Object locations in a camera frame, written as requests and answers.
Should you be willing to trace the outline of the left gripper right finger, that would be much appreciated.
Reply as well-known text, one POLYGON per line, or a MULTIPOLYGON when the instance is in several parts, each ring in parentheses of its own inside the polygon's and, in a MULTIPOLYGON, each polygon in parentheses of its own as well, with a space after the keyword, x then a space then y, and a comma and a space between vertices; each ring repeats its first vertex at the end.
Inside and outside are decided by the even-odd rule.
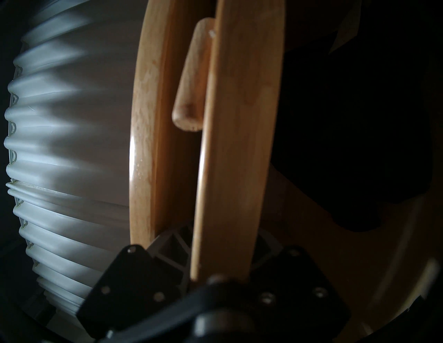
POLYGON ((350 310, 309 254, 258 230, 249 276, 263 341, 334 341, 350 310))

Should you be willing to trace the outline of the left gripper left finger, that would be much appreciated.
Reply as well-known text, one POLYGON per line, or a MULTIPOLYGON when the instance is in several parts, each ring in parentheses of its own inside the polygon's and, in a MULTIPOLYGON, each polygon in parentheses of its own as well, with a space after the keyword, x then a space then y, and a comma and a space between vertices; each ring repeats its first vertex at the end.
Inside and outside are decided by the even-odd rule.
POLYGON ((76 317, 92 338, 122 331, 184 297, 189 289, 193 226, 176 226, 147 249, 124 247, 76 317))

